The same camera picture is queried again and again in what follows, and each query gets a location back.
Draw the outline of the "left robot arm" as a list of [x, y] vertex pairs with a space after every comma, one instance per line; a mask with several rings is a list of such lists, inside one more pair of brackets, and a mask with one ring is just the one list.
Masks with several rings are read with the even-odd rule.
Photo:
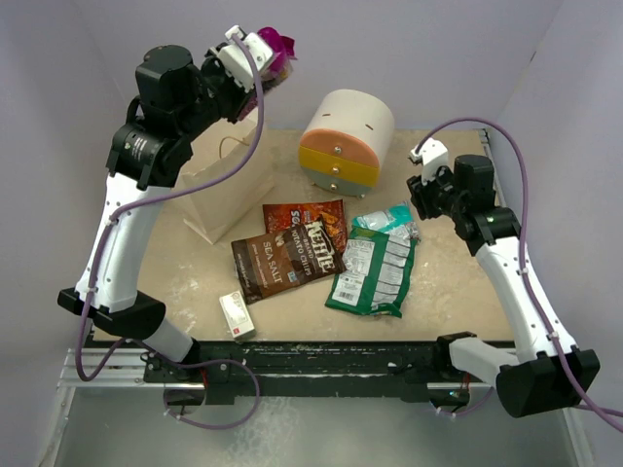
[[247, 103], [264, 102], [261, 76], [274, 53], [233, 40], [208, 51], [202, 66], [180, 46], [152, 49], [135, 70], [138, 95], [114, 134], [106, 199], [87, 266], [57, 303], [122, 341], [141, 341], [166, 358], [179, 381], [197, 376], [194, 340], [165, 316], [165, 304], [137, 289], [143, 257], [192, 143], [213, 124], [235, 122]]

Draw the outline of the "white paper bag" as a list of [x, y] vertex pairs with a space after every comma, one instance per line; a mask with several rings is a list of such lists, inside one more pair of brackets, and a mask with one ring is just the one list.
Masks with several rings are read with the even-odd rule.
[[[257, 126], [258, 112], [231, 124], [219, 121], [193, 143], [193, 156], [182, 167], [177, 191], [203, 185], [232, 170], [247, 154]], [[173, 201], [184, 223], [211, 244], [216, 243], [249, 209], [274, 187], [271, 158], [258, 146], [248, 163], [227, 180]]]

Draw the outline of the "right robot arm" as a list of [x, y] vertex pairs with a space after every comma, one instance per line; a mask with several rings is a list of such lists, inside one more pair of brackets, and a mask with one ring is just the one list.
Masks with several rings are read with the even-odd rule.
[[[445, 215], [494, 286], [513, 332], [509, 353], [469, 332], [442, 336], [433, 356], [434, 373], [455, 380], [467, 372], [493, 387], [506, 412], [523, 417], [576, 406], [601, 365], [592, 349], [581, 350], [544, 295], [527, 255], [520, 251], [521, 227], [514, 212], [496, 203], [492, 162], [463, 155], [413, 153], [422, 167], [408, 179], [412, 204], [422, 219]], [[524, 280], [531, 278], [532, 290]]]

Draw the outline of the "teal snack bag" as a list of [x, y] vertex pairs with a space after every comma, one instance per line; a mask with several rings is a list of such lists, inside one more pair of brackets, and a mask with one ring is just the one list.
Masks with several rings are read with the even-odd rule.
[[401, 201], [387, 209], [355, 217], [354, 227], [420, 240], [420, 231], [406, 201]]

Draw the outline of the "purple snack bag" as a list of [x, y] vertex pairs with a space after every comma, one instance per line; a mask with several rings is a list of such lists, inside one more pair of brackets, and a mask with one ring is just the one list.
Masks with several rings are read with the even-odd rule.
[[264, 93], [268, 93], [281, 85], [291, 75], [293, 68], [291, 62], [296, 60], [293, 38], [283, 36], [272, 27], [263, 27], [257, 34], [272, 49], [274, 59], [269, 67], [262, 73], [262, 86]]

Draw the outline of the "green snack bag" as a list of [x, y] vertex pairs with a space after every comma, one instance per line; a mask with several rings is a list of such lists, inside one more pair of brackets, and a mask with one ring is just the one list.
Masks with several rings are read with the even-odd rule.
[[329, 308], [358, 316], [402, 316], [418, 241], [354, 227], [343, 255], [346, 270], [335, 276]]

